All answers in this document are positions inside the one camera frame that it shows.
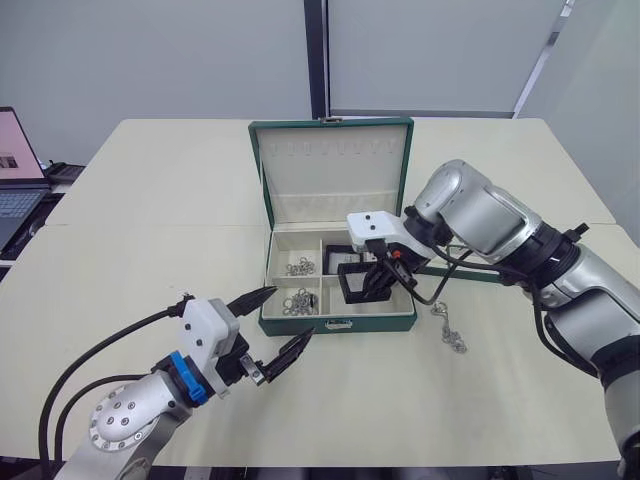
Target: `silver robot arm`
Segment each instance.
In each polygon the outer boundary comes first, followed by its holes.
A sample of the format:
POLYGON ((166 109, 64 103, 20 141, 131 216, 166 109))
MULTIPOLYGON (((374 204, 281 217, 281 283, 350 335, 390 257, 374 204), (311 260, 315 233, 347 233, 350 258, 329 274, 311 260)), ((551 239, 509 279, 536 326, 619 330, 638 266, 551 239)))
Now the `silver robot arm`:
POLYGON ((586 226, 560 233, 462 160, 442 165, 405 213, 404 222, 387 212, 350 214, 354 248, 375 247, 378 256, 380 242, 399 244, 426 263, 446 255, 439 247, 455 235, 502 270, 505 284, 523 287, 535 297, 534 304, 538 300, 546 310, 544 325, 560 355, 600 379, 623 458, 620 473, 636 478, 632 475, 638 475, 640 455, 640 291, 577 244, 586 226))
POLYGON ((151 374, 123 385, 91 414, 87 435, 56 475, 57 480, 142 480, 193 409, 214 395, 225 397, 228 387, 245 376, 256 385, 271 382, 302 353, 313 330, 290 340, 269 364, 254 362, 249 345, 238 333, 237 316, 246 315, 276 290, 264 287, 229 305, 221 300, 185 298, 179 314, 187 355, 173 352, 151 374))

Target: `laptop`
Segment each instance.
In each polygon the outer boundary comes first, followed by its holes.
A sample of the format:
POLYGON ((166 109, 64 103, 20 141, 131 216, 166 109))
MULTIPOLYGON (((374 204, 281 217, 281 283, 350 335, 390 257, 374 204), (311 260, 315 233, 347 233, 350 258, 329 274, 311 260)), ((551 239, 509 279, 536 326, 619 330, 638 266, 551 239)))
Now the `laptop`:
POLYGON ((0 251, 51 187, 11 107, 0 107, 0 251))

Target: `laptop screen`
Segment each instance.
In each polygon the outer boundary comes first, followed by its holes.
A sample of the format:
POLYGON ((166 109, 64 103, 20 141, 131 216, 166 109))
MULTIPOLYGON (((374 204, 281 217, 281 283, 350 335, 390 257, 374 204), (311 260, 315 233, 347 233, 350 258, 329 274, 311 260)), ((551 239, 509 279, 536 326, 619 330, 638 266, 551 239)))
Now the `laptop screen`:
POLYGON ((0 109, 0 182, 44 178, 12 109, 0 109))

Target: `laptop keyboard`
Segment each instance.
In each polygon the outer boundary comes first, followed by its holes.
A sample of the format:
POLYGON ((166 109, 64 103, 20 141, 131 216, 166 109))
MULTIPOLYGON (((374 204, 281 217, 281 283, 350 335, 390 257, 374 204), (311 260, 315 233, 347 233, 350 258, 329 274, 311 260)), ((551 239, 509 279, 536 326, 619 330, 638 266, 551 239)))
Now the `laptop keyboard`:
POLYGON ((38 201, 40 193, 0 193, 0 218, 20 218, 38 201))

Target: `table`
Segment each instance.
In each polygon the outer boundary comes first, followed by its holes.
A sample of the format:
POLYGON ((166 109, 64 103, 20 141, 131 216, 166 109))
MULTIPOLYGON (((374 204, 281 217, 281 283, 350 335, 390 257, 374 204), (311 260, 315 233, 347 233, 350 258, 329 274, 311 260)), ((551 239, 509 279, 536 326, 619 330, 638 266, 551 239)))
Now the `table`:
MULTIPOLYGON (((259 286, 265 234, 262 226, 45 226, 0 284, 0 430, 12 432, 0 437, 0 453, 36 455, 46 393, 100 339, 174 303, 184 289, 229 301, 259 286)), ((640 283, 638 249, 620 227, 595 225, 584 241, 640 283)), ((425 277, 420 289, 436 282, 425 277)), ((452 280, 443 300, 467 354, 440 341, 441 320, 422 307, 410 332, 318 335, 273 384, 242 381, 228 398, 196 410, 157 463, 450 466, 618 458, 602 388, 543 348, 517 288, 452 280)), ((241 332, 256 359, 269 360, 286 340, 266 337, 256 315, 241 321, 241 332)), ((96 378, 143 372, 176 348, 175 320, 147 327, 83 367, 62 400, 96 378)), ((103 393, 87 395, 69 418, 65 457, 103 393)))
MULTIPOLYGON (((49 225, 266 223, 248 120, 125 120, 49 225)), ((405 205, 462 158, 552 225, 615 220, 539 119, 416 119, 405 205)))

